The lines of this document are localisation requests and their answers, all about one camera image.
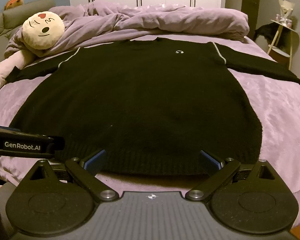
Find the plush toy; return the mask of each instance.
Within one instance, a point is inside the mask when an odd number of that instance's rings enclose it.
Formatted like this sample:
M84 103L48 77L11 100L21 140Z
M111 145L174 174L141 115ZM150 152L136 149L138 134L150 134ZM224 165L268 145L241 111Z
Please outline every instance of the plush toy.
M22 36L26 44L34 49L53 47L65 32L61 18L53 12L32 15L22 26Z
M6 3L4 10L15 8L19 5L23 5L23 3L23 0L9 0L9 2Z
M53 47L65 32L62 19L55 13L45 11L29 17L22 26L22 36L25 43L34 49L49 49ZM6 78L16 66L23 69L31 64L35 54L22 49L0 62L0 89L6 84Z

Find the round pad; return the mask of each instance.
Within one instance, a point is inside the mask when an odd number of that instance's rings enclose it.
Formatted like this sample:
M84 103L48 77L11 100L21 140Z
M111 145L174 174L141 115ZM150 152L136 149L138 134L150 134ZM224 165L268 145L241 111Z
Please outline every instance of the round pad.
M34 49L53 47L64 32L65 26L61 18L49 11L32 15L22 26L24 41Z
M271 179L232 183L215 192L210 208L227 227L247 234L286 230L298 214L298 203L280 183Z
M94 211L92 196L79 186L51 179L33 181L17 187L6 204L10 223L22 232L42 237L69 232Z

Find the bed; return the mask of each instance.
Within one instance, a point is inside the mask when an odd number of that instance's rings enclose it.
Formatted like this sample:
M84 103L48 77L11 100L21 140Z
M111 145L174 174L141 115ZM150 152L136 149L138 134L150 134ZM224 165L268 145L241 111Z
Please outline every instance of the bed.
M59 15L64 15L65 7L55 8L54 10ZM195 33L182 33L181 31L167 32L166 29L159 31L157 29L149 31L143 29L142 31L142 33L138 33L138 37L130 37L130 40L150 41L161 37L197 43L214 42L230 47L235 51L273 60L245 35L242 38L234 38L237 34L229 35L227 33L224 35L224 33L221 33L216 37L208 33L197 35ZM124 32L122 32L123 36L114 40L127 39ZM50 51L51 55L46 51L44 53L32 51L40 58L28 65L27 68L42 60L49 60L56 55L60 55L65 50L77 49L80 46L102 46L114 41L113 38L112 40L108 38L114 32L108 32L107 34L108 36L104 40L100 38L102 35L95 36L93 34L90 39L82 41L77 47L70 46L68 41L67 44L70 48L56 46ZM94 44L89 43L98 37L100 39L97 42L94 41ZM23 46L22 43L16 42L16 39L13 42L14 45L5 51L8 56L10 53L18 51L20 49L18 46ZM232 69L229 69L229 71L244 89L252 108L261 121L263 133L259 158L266 159L271 163L298 200L299 213L294 223L295 227L300 224L300 85L289 81L274 80L263 75L247 74ZM8 83L0 89L0 125L9 126L29 95L49 76L50 74L31 80ZM17 186L37 160L0 156L0 179ZM54 160L49 162L52 164L60 163ZM96 177L119 194L122 194L123 191L181 191L184 195L189 189L205 179L206 175L160 177L101 172Z

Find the white piping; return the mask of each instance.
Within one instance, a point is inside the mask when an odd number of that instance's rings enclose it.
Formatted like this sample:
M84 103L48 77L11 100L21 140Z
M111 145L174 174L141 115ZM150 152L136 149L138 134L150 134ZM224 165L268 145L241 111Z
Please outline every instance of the white piping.
M59 63L59 65L58 65L58 68L60 68L60 65L62 64L62 63L64 63L64 62L66 62L66 61L68 61L69 59L71 59L75 54L77 54L78 53L78 51L79 51L79 49L80 49L80 47L77 49L77 51L73 54L73 55L71 55L69 58L67 58L66 60L64 60L64 61L61 61L60 63Z
M213 45L216 47L216 50L217 50L217 52L218 52L218 54L219 54L219 56L221 57L221 58L223 58L223 60L225 61L225 65L227 64L227 61L226 61L226 59L221 55L221 53L220 53L220 51L219 51L219 49L218 49L218 47L216 46L216 44L214 43L214 42L212 42L213 43Z

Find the white logo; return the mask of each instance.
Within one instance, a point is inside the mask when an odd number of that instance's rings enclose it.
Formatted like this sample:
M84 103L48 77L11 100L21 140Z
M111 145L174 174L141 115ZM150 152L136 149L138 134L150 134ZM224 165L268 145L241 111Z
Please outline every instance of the white logo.
M5 142L4 143L5 147L10 147L10 148L19 148L19 149L28 149L28 150L40 150L40 145L26 145L26 144L20 144L20 143L9 143Z
M150 198L150 199L155 199L157 196L155 195L155 194L153 194L153 193L151 193L149 196L148 196L148 198Z

